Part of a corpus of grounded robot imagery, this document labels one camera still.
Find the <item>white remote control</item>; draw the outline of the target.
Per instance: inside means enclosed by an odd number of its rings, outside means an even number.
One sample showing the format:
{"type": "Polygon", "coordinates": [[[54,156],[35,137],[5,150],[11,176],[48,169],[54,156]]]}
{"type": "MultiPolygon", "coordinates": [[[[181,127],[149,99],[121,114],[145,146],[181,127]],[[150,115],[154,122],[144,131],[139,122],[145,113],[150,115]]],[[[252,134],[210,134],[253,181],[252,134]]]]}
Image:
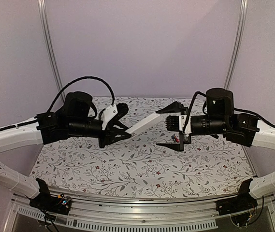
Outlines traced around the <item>white remote control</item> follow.
{"type": "Polygon", "coordinates": [[[144,119],[140,120],[127,130],[126,133],[131,135],[131,138],[141,134],[142,132],[146,131],[148,128],[156,125],[162,120],[162,116],[157,113],[152,113],[149,116],[145,117],[144,119]]]}

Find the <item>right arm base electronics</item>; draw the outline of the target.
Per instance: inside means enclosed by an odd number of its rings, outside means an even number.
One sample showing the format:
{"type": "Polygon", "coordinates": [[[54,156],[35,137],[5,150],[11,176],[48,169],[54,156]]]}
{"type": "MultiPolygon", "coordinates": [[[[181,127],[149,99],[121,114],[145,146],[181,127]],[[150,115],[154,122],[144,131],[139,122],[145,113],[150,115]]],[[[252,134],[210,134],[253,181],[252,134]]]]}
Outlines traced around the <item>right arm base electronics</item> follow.
{"type": "Polygon", "coordinates": [[[245,227],[250,225],[253,217],[256,215],[257,200],[250,194],[250,184],[252,178],[241,183],[236,196],[216,201],[216,211],[219,215],[230,215],[246,211],[242,215],[235,215],[231,217],[232,223],[237,227],[245,227]]]}

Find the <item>left aluminium frame post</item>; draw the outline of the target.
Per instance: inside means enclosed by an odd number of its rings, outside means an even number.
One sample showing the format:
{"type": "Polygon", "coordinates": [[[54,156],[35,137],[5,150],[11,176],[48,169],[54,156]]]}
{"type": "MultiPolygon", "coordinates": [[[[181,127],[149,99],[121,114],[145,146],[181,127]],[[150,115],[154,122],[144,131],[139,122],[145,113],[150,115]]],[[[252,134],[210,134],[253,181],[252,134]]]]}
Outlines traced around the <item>left aluminium frame post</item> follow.
{"type": "Polygon", "coordinates": [[[49,24],[48,24],[46,3],[44,0],[37,0],[37,3],[38,3],[38,10],[40,15],[42,31],[43,31],[43,37],[44,37],[45,46],[47,49],[47,55],[49,58],[49,62],[50,62],[50,66],[51,66],[51,70],[53,73],[57,90],[60,91],[63,88],[63,84],[59,74],[56,55],[52,44],[51,33],[49,29],[49,24]]]}

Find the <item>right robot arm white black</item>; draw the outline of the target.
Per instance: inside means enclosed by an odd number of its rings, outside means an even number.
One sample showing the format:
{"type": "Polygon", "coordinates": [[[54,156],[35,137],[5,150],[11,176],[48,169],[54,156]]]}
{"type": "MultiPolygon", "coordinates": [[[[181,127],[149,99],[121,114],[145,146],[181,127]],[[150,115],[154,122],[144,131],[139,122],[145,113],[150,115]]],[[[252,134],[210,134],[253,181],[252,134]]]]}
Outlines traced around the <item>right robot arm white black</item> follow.
{"type": "Polygon", "coordinates": [[[259,114],[234,107],[233,93],[223,88],[212,88],[203,94],[206,98],[203,115],[192,116],[189,107],[173,102],[158,114],[169,114],[165,125],[168,131],[179,133],[179,143],[164,144],[174,151],[183,151],[192,136],[222,135],[227,141],[246,147],[263,147],[275,150],[275,125],[259,114]]]}

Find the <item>right aluminium frame post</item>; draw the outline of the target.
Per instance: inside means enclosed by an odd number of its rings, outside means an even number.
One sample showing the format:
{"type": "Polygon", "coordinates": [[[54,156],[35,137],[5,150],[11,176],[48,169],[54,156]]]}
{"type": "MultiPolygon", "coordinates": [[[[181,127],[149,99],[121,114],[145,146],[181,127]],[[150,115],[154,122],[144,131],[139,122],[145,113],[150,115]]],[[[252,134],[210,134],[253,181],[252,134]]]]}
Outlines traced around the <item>right aluminium frame post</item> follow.
{"type": "Polygon", "coordinates": [[[232,50],[232,55],[231,55],[231,59],[230,59],[228,70],[227,70],[227,75],[226,75],[224,86],[223,86],[224,89],[226,89],[226,90],[230,89],[230,86],[232,83],[234,70],[236,67],[239,51],[241,48],[242,37],[244,34],[247,9],[248,9],[248,0],[241,0],[238,23],[237,23],[237,28],[236,28],[236,36],[235,36],[235,40],[234,40],[234,44],[233,44],[233,50],[232,50]]]}

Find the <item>front aluminium rail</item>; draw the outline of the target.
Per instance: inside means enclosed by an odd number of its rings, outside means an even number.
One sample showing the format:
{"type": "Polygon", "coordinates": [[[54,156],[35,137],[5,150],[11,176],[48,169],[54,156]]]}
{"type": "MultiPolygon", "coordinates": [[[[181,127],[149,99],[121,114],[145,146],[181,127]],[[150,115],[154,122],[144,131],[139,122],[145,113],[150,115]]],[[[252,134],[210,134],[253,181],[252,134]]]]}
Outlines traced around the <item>front aluminium rail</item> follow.
{"type": "Polygon", "coordinates": [[[241,226],[245,211],[220,215],[216,202],[231,198],[126,198],[50,189],[66,194],[72,205],[68,215],[52,214],[53,222],[29,205],[26,197],[12,196],[5,232],[275,232],[275,198],[258,200],[252,224],[241,226]]]}

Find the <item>floral patterned table mat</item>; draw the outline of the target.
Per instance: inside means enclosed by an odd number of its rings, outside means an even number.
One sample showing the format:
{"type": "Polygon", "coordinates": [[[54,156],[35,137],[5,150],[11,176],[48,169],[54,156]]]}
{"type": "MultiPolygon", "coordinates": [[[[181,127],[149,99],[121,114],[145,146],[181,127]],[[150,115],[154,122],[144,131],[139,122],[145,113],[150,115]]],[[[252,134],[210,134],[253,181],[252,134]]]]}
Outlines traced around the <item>floral patterned table mat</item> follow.
{"type": "Polygon", "coordinates": [[[49,186],[129,198],[197,198],[235,194],[254,176],[246,152],[222,137],[195,136],[183,152],[160,146],[174,133],[161,119],[138,136],[98,147],[73,137],[45,145],[31,176],[49,186]]]}

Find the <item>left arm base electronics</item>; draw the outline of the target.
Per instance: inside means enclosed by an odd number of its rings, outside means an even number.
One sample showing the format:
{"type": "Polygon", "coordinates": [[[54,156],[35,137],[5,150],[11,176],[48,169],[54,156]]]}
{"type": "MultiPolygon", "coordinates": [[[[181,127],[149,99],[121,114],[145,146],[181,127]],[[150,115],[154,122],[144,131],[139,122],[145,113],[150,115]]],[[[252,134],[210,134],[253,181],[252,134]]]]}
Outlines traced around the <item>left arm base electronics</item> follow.
{"type": "Polygon", "coordinates": [[[36,181],[39,184],[39,194],[35,198],[30,199],[29,205],[44,212],[68,215],[72,205],[71,197],[63,193],[58,196],[52,196],[45,181],[39,178],[36,178],[36,181]]]}

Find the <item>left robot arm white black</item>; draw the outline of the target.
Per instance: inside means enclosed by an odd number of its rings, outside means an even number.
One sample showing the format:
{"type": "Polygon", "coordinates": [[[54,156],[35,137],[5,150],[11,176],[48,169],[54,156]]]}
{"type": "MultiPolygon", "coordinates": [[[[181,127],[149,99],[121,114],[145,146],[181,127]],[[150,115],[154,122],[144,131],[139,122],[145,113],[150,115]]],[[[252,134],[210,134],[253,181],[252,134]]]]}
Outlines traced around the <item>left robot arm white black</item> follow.
{"type": "MultiPolygon", "coordinates": [[[[125,103],[112,103],[98,112],[91,95],[68,93],[56,112],[47,111],[14,125],[0,128],[0,153],[29,145],[46,145],[71,137],[97,138],[99,147],[130,138],[127,126],[119,120],[128,113],[125,103]]],[[[0,163],[0,185],[24,194],[44,210],[54,206],[47,184],[40,179],[12,170],[0,163]]]]}

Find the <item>aluminium frame post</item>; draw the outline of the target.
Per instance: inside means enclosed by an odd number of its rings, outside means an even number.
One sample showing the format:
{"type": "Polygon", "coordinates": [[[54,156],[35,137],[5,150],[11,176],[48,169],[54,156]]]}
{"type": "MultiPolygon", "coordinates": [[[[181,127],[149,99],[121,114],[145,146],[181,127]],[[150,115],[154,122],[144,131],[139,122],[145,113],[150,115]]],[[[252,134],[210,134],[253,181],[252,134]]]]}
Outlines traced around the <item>aluminium frame post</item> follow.
{"type": "Polygon", "coordinates": [[[233,44],[233,50],[232,50],[232,55],[231,55],[231,59],[230,59],[228,70],[227,70],[227,75],[226,75],[224,86],[223,86],[224,89],[226,89],[226,90],[230,89],[230,86],[232,83],[234,70],[236,67],[239,51],[241,48],[242,37],[244,34],[247,9],[248,9],[248,0],[241,0],[238,23],[237,23],[237,28],[236,28],[236,36],[235,36],[235,40],[234,40],[234,44],[233,44]]]}
{"type": "Polygon", "coordinates": [[[44,0],[37,0],[37,3],[38,3],[38,10],[40,15],[42,31],[43,31],[43,37],[44,37],[45,46],[47,49],[47,55],[49,58],[49,62],[50,62],[50,66],[51,66],[51,70],[53,73],[57,90],[60,91],[63,88],[63,84],[59,74],[56,55],[52,44],[51,33],[49,29],[49,24],[48,24],[46,3],[44,0]]]}

